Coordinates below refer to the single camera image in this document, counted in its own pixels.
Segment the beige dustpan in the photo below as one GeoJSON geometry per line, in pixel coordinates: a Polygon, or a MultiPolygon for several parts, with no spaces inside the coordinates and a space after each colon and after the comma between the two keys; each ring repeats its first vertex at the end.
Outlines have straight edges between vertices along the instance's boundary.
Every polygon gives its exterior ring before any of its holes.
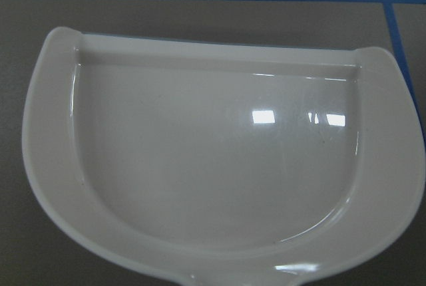
{"type": "Polygon", "coordinates": [[[22,127],[51,220],[181,285],[302,285],[389,247],[425,145],[387,50],[46,37],[22,127]]]}

